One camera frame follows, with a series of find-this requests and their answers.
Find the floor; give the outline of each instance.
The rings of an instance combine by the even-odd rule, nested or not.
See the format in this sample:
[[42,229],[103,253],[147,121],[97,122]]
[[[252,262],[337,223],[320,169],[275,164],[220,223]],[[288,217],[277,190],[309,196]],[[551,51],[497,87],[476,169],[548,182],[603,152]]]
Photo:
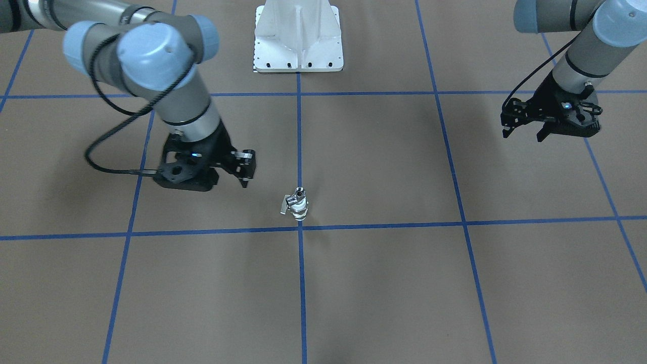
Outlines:
[[[602,132],[537,143],[499,107],[573,34],[517,33],[514,0],[333,1],[345,68],[301,75],[252,72],[261,0],[146,3],[218,26],[200,72],[256,178],[95,172],[121,115],[62,33],[2,35],[0,363],[647,363],[647,46]],[[153,119],[97,160],[155,168]]]

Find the blue joint cap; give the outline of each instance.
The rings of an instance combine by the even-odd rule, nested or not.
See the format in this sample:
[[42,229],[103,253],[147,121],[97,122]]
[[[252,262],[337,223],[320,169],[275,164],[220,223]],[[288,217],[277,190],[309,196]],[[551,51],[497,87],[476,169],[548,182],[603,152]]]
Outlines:
[[189,16],[194,18],[195,22],[198,23],[198,27],[200,27],[200,32],[202,32],[203,36],[204,55],[200,62],[212,59],[218,53],[218,48],[220,47],[218,30],[206,16],[193,14],[189,14]]
[[89,76],[83,62],[83,43],[85,36],[93,26],[101,24],[95,21],[79,21],[67,29],[63,38],[63,54],[74,69]]
[[[163,91],[193,61],[193,52],[180,32],[164,23],[146,23],[127,32],[117,45],[117,57],[126,76],[150,90]],[[195,65],[177,85],[195,76]]]
[[607,0],[593,16],[593,31],[604,43],[628,48],[647,40],[647,1]]
[[539,33],[537,0],[517,0],[514,5],[514,27],[521,33]]

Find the cable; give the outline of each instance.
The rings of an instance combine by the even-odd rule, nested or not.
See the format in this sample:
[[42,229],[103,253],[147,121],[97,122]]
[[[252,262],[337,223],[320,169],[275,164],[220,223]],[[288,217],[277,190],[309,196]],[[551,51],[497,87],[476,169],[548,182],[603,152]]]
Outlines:
[[[99,46],[105,47],[107,44],[110,44],[112,41],[115,41],[116,36],[111,41],[108,41],[111,38],[113,38],[113,37],[110,37],[110,38],[106,39],[105,41],[101,42],[101,44],[99,44]],[[177,85],[179,85],[180,82],[182,82],[182,80],[184,80],[186,75],[189,74],[189,72],[193,68],[194,63],[195,63],[195,53],[193,54],[193,58],[192,58],[190,64],[184,70],[184,72],[169,87],[167,87],[165,90],[163,90],[162,93],[157,95],[153,100],[151,100],[148,104],[146,104],[146,106],[144,106],[142,109],[140,109],[136,113],[133,113],[128,119],[124,120],[119,125],[115,126],[114,128],[110,129],[109,131],[105,132],[103,135],[101,135],[99,138],[97,138],[97,140],[95,140],[92,144],[90,144],[90,146],[87,147],[87,149],[85,150],[85,153],[83,155],[85,157],[85,161],[92,168],[94,168],[94,169],[96,169],[96,170],[98,170],[100,172],[105,172],[105,173],[133,174],[133,175],[136,175],[136,176],[151,176],[151,175],[155,174],[155,172],[156,172],[155,170],[146,170],[146,169],[115,170],[115,169],[111,169],[111,168],[105,168],[105,167],[102,167],[102,166],[96,164],[92,160],[92,158],[90,157],[90,154],[93,152],[93,150],[99,144],[103,143],[106,139],[112,137],[114,134],[118,133],[120,130],[122,130],[126,126],[130,125],[133,121],[137,120],[139,117],[148,114],[153,109],[153,106],[155,104],[160,102],[160,100],[162,100],[164,97],[166,97],[166,95],[171,93],[171,91],[173,91],[173,89],[175,89],[175,87]]]
[[571,39],[568,43],[566,43],[562,48],[560,48],[560,50],[559,50],[559,51],[557,51],[557,52],[556,52],[556,53],[554,53],[552,56],[550,56],[550,57],[549,57],[546,61],[544,61],[541,65],[539,65],[539,67],[535,68],[535,69],[534,69],[534,71],[533,71],[533,72],[531,72],[528,76],[526,76],[526,78],[524,78],[524,79],[523,79],[523,81],[521,81],[521,82],[517,85],[517,87],[515,87],[515,88],[512,90],[512,92],[508,95],[508,97],[505,99],[505,101],[503,102],[503,105],[501,105],[501,110],[505,111],[505,106],[508,104],[508,101],[510,101],[510,99],[512,98],[512,96],[514,95],[514,93],[515,93],[515,92],[517,92],[517,91],[519,90],[519,88],[521,88],[521,86],[523,86],[523,84],[525,84],[526,82],[528,82],[528,80],[530,80],[530,79],[531,79],[531,78],[532,78],[532,77],[533,77],[537,72],[539,72],[542,68],[544,68],[544,67],[545,67],[548,63],[550,63],[553,59],[555,59],[555,57],[559,56],[562,52],[564,52],[564,51],[566,50],[566,48],[570,47],[570,46],[571,46],[571,44],[573,44],[573,42],[577,39],[577,37],[578,37],[578,36],[579,36],[579,34],[578,34],[577,36],[575,36],[573,39]]
[[92,55],[90,56],[90,65],[89,65],[89,70],[88,70],[88,75],[90,76],[90,80],[92,80],[92,86],[94,87],[94,90],[96,93],[101,97],[103,101],[105,101],[106,104],[110,105],[111,108],[119,111],[120,113],[128,116],[133,116],[135,113],[132,111],[128,111],[125,109],[120,108],[117,106],[115,103],[110,101],[108,97],[104,94],[104,92],[99,88],[99,83],[98,80],[96,79],[96,73],[94,71],[94,63],[96,61],[96,57],[99,55],[101,50],[108,46],[110,43],[114,42],[117,38],[119,37],[119,34],[115,34],[114,36],[111,36],[110,38],[104,39],[99,45],[96,46],[94,49],[94,52],[92,52]]

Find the white stand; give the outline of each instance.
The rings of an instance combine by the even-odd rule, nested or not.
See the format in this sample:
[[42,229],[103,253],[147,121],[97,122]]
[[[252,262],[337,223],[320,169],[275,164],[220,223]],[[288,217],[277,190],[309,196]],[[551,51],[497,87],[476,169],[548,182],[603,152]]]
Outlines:
[[344,68],[339,9],[328,0],[267,0],[256,9],[254,34],[257,72]]

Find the shiny metal fitting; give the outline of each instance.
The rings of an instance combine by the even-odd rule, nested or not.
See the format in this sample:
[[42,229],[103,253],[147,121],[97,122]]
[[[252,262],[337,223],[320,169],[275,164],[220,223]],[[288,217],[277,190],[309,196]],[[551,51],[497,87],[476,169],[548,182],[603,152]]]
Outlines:
[[305,189],[297,187],[293,194],[285,195],[281,205],[281,213],[285,215],[289,210],[296,221],[304,221],[305,215],[308,213],[309,204],[307,198],[305,198]]

